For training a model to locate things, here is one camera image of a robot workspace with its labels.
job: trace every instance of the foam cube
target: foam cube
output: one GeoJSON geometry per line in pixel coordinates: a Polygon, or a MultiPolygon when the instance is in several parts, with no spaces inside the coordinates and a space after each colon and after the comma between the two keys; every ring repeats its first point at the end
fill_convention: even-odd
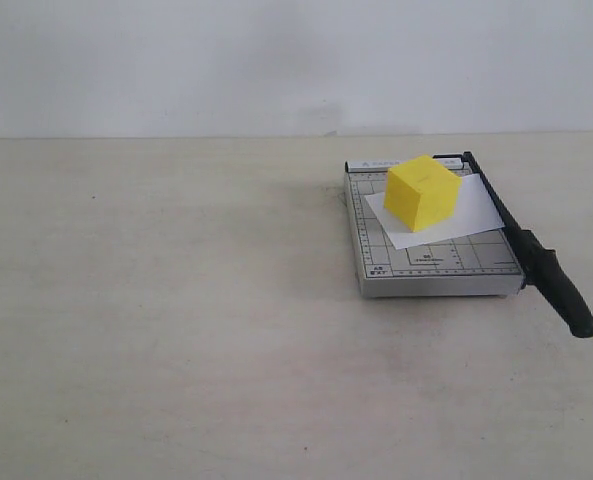
{"type": "Polygon", "coordinates": [[[462,178],[423,155],[387,171],[384,206],[418,232],[453,215],[461,184],[462,178]]]}

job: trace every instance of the paper cutter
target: paper cutter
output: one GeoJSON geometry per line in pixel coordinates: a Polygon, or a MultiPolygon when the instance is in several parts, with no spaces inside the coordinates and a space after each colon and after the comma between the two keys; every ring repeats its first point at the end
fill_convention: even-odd
{"type": "Polygon", "coordinates": [[[396,250],[365,200],[385,190],[391,160],[345,164],[345,197],[364,297],[507,296],[535,285],[577,337],[593,336],[593,316],[565,276],[553,250],[522,230],[502,204],[471,152],[434,155],[457,175],[477,173],[505,227],[476,235],[396,250]]]}

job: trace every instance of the black handle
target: black handle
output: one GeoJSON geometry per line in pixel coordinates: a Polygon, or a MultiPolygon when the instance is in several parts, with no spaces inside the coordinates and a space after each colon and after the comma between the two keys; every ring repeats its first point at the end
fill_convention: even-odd
{"type": "Polygon", "coordinates": [[[575,337],[593,337],[593,315],[582,295],[567,277],[554,250],[534,253],[531,283],[567,323],[575,337]]]}

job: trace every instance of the white table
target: white table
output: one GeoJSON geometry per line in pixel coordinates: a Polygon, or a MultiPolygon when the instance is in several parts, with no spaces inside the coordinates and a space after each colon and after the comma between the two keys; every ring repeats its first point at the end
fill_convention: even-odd
{"type": "Polygon", "coordinates": [[[593,479],[529,288],[364,301],[349,158],[472,150],[593,310],[593,133],[0,141],[0,479],[593,479]]]}

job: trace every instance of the white paper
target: white paper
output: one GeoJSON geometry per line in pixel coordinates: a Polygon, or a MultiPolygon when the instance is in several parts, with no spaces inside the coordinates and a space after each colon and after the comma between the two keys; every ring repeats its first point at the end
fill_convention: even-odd
{"type": "Polygon", "coordinates": [[[478,174],[463,177],[454,214],[447,220],[420,232],[412,232],[407,225],[385,209],[384,192],[365,195],[365,200],[396,250],[487,232],[504,226],[478,174]]]}

